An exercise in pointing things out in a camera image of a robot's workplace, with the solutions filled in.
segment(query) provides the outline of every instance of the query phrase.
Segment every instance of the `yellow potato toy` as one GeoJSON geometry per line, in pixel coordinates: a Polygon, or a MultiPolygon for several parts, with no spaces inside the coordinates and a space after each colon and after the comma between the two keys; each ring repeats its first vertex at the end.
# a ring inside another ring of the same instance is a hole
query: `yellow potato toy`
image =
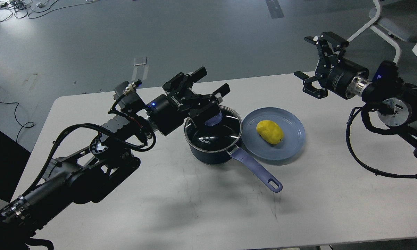
{"type": "Polygon", "coordinates": [[[258,134],[268,143],[276,145],[284,138],[283,130],[272,120],[262,120],[256,125],[258,134]]]}

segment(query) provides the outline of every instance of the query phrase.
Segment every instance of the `pot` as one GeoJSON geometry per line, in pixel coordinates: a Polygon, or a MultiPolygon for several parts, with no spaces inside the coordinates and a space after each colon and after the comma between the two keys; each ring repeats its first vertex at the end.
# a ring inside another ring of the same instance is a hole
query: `pot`
{"type": "Polygon", "coordinates": [[[243,127],[238,113],[226,106],[219,109],[221,112],[203,125],[196,126],[190,118],[185,121],[185,139],[194,157],[210,165],[226,163],[232,158],[239,160],[270,190],[280,192],[281,182],[240,148],[243,127]]]}

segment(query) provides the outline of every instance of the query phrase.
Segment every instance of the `blue plate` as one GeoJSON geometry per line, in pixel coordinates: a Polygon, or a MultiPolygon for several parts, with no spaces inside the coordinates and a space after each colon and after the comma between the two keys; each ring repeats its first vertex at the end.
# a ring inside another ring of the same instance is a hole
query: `blue plate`
{"type": "Polygon", "coordinates": [[[246,149],[259,160],[272,165],[290,162],[304,146],[306,132],[301,121],[292,113],[279,108],[262,108],[248,114],[243,120],[241,139],[246,149]],[[272,120],[284,132],[283,140],[272,145],[257,133],[256,125],[262,120],[272,120]]]}

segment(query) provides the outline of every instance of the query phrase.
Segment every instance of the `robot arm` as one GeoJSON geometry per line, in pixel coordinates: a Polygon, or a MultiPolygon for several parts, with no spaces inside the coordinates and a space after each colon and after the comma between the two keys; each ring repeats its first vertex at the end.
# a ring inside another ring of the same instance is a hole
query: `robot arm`
{"type": "Polygon", "coordinates": [[[410,123],[417,120],[417,86],[404,83],[398,77],[395,63],[384,61],[378,67],[373,79],[368,78],[369,70],[343,57],[349,43],[332,32],[322,33],[319,37],[306,37],[305,41],[314,44],[318,50],[319,61],[315,76],[309,77],[301,71],[295,76],[302,79],[303,92],[321,99],[332,91],[344,99],[355,95],[361,97],[366,104],[355,113],[352,111],[347,129],[349,150],[357,162],[375,173],[386,177],[417,178],[417,175],[398,175],[373,169],[362,163],[354,154],[350,145],[350,125],[356,115],[361,112],[365,127],[382,135],[397,134],[415,147],[417,158],[417,130],[410,123]],[[312,82],[318,81],[320,89],[313,87],[312,82]],[[388,129],[375,128],[370,122],[369,112],[378,112],[379,119],[388,129]]]}
{"type": "Polygon", "coordinates": [[[33,184],[0,210],[0,249],[28,249],[27,245],[44,245],[52,249],[50,241],[31,238],[36,230],[41,230],[71,203],[97,203],[104,199],[139,168],[140,159],[132,150],[151,149],[156,142],[155,131],[167,135],[187,117],[200,124],[218,114],[218,104],[230,92],[228,84],[208,95],[191,90],[206,74],[204,67],[192,74],[179,73],[163,85],[166,95],[160,95],[148,104],[136,92],[140,80],[124,82],[115,88],[116,102],[108,112],[117,116],[102,126],[79,124],[66,128],[54,141],[48,160],[33,184]],[[148,114],[147,119],[136,114],[143,109],[148,114]],[[98,131],[98,135],[88,147],[67,157],[53,159],[61,141],[77,128],[90,128],[98,131]],[[126,142],[133,135],[142,145],[126,142]],[[153,142],[146,148],[150,139],[153,142]],[[92,158],[80,165],[78,160],[90,153],[92,158]]]}

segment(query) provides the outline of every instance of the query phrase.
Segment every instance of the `gray floor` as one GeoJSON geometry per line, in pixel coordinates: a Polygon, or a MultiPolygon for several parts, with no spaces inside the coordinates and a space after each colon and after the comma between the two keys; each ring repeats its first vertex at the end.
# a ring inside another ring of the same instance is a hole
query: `gray floor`
{"type": "MultiPolygon", "coordinates": [[[[56,6],[83,2],[62,0],[56,6]]],[[[280,0],[280,5],[284,17],[271,19],[265,0],[100,0],[39,19],[10,19],[0,24],[0,100],[20,102],[18,119],[36,123],[18,141],[32,150],[60,96],[111,91],[139,76],[143,87],[161,86],[200,66],[208,71],[203,81],[312,71],[318,55],[304,36],[334,31],[348,38],[373,7],[371,0],[280,0]],[[133,60],[144,56],[148,67],[136,73],[133,60]]],[[[413,44],[402,46],[400,76],[417,84],[413,44]]],[[[393,59],[394,49],[369,30],[351,43],[346,57],[373,73],[382,60],[393,59]]],[[[0,130],[11,138],[19,130],[13,111],[0,104],[0,130]]],[[[401,248],[388,242],[360,249],[409,249],[393,244],[401,248]]]]}

